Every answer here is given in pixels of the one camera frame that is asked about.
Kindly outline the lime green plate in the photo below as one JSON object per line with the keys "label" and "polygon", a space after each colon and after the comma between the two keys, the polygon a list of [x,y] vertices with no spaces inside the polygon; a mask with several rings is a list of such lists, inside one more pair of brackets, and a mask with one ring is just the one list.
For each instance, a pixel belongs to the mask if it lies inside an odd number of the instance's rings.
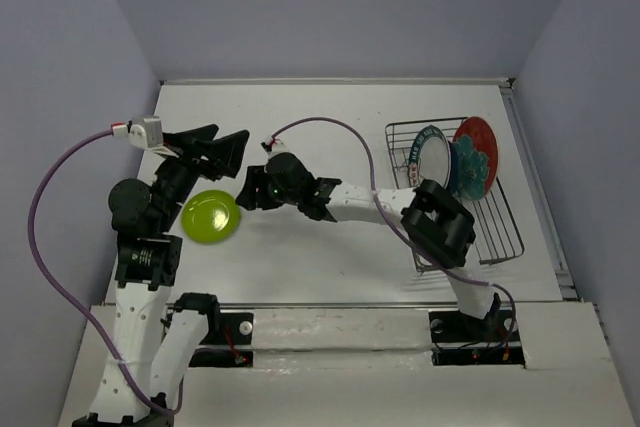
{"label": "lime green plate", "polygon": [[241,213],[235,199],[222,190],[207,190],[191,197],[183,206],[181,227],[200,244],[219,243],[239,227]]}

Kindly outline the white plate with patterned rim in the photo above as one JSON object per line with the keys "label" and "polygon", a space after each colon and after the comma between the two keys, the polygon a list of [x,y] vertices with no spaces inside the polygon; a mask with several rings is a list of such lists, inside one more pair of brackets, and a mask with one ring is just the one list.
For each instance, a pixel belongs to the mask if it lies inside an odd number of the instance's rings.
{"label": "white plate with patterned rim", "polygon": [[427,125],[418,132],[409,150],[409,186],[433,180],[448,189],[455,177],[456,161],[454,148],[443,131],[433,124]]}

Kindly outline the red plate with teal flower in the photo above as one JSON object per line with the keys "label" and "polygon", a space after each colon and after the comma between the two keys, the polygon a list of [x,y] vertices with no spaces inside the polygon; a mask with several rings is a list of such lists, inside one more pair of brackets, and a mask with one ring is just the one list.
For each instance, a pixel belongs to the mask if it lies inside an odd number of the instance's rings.
{"label": "red plate with teal flower", "polygon": [[468,117],[457,128],[451,145],[456,180],[450,182],[450,189],[466,201],[482,200],[499,170],[499,147],[492,127],[481,117]]}

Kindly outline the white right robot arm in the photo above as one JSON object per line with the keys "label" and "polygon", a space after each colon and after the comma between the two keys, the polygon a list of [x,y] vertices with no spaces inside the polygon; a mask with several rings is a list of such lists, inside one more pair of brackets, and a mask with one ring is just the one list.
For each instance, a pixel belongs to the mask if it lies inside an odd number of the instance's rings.
{"label": "white right robot arm", "polygon": [[249,166],[234,203],[245,211],[293,206],[322,222],[385,225],[413,252],[442,272],[456,297],[456,327],[484,341],[497,329],[501,307],[497,288],[476,273],[472,214],[433,180],[408,189],[378,189],[375,171],[367,187],[311,173],[278,139],[262,144],[263,165]]}

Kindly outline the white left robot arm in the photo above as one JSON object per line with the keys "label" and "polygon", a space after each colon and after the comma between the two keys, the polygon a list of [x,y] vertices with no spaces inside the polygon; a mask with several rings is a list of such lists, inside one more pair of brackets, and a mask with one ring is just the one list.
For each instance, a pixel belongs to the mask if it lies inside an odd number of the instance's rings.
{"label": "white left robot arm", "polygon": [[108,198],[117,234],[115,316],[111,332],[88,318],[108,349],[97,393],[77,426],[171,426],[183,404],[184,376],[201,342],[221,330],[213,294],[184,293],[171,314],[183,241],[170,234],[178,214],[201,178],[218,180],[226,168],[211,160],[219,144],[217,127],[177,134],[138,123],[116,125],[135,146],[162,156],[152,182],[118,182]]}

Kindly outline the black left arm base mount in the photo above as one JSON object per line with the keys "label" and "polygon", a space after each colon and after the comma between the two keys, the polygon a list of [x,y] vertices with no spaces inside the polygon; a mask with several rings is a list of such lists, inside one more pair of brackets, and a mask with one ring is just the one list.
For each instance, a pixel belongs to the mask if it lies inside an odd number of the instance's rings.
{"label": "black left arm base mount", "polygon": [[209,331],[196,347],[190,368],[251,368],[254,314],[222,311],[219,328]]}

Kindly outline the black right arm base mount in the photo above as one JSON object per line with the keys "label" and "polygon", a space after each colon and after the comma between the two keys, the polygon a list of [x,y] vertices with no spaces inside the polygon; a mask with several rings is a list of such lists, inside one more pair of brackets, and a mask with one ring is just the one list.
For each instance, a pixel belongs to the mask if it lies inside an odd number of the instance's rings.
{"label": "black right arm base mount", "polygon": [[435,366],[525,366],[518,327],[509,310],[500,310],[489,326],[458,311],[433,311],[429,328]]}

